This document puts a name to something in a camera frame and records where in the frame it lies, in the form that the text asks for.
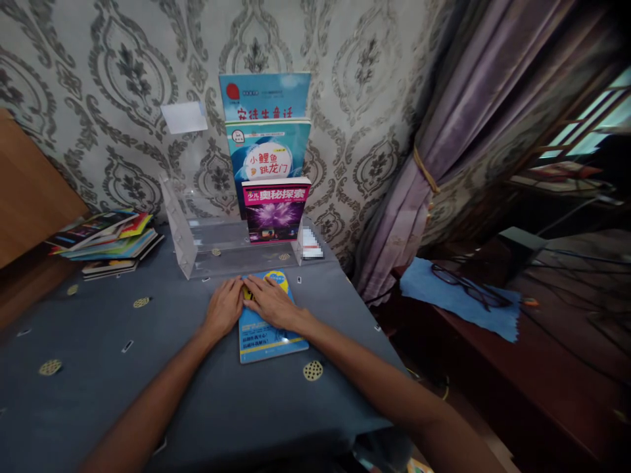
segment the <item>blue cleaning cloth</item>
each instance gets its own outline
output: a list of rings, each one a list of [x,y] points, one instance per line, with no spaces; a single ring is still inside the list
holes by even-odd
[[[400,282],[401,291],[405,297],[437,305],[455,313],[461,319],[495,332],[511,343],[517,341],[517,318],[521,294],[489,286],[493,291],[513,302],[513,305],[509,307],[489,307],[491,310],[489,312],[480,302],[468,296],[464,287],[452,286],[436,277],[431,267],[431,261],[414,258]]]

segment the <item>gray tablecloth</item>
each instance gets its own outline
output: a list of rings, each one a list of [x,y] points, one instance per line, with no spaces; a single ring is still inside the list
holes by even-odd
[[[168,229],[161,232],[166,240],[136,272],[89,282],[77,274],[2,333],[0,471],[76,469],[200,325],[221,279],[187,281]],[[324,262],[284,268],[296,303],[405,371],[326,250]],[[73,284],[78,292],[68,296]],[[144,297],[151,302],[134,309]],[[26,328],[32,331],[16,337]],[[358,434],[390,426],[316,349],[241,365],[237,335],[235,328],[201,365],[167,430],[167,447],[148,470],[217,469],[342,449]],[[41,376],[50,359],[60,359],[62,370]],[[315,382],[302,374],[312,360],[325,367]]]

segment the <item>purple book cover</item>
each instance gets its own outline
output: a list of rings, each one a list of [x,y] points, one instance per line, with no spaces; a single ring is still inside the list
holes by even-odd
[[[306,177],[243,183],[250,243],[296,240],[310,188]]]

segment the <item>floor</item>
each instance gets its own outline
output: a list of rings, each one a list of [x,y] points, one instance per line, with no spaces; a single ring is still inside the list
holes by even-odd
[[[413,371],[417,376],[417,380],[424,387],[429,389],[431,392],[436,395],[443,397],[445,395],[445,387],[437,386],[427,380],[423,373],[419,370],[419,368],[412,362],[405,354],[401,353],[397,350],[401,360],[404,362],[405,366]],[[475,408],[467,401],[467,398],[462,394],[461,391],[458,390],[457,386],[450,384],[449,392],[446,398],[446,402],[448,402],[458,413],[473,427],[473,429],[480,434],[480,437],[486,442],[490,450],[495,454],[498,458],[504,469],[507,473],[520,473],[519,469],[515,466],[512,459],[512,454],[509,449],[502,443],[502,441],[495,435],[491,427],[484,421],[482,416],[475,410]],[[416,448],[412,454],[412,457],[415,460],[418,460],[422,463],[429,464],[427,460],[425,460],[423,454],[419,452]]]

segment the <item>eyeglasses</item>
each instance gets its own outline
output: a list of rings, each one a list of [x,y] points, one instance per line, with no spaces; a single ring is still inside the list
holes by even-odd
[[[443,266],[436,263],[432,264],[432,273],[440,280],[450,284],[452,286],[462,286],[465,289],[465,293],[476,299],[484,308],[491,312],[489,307],[508,307],[513,305],[507,298],[493,291],[490,287],[480,284],[479,287],[474,286],[471,282],[460,276],[454,274]]]

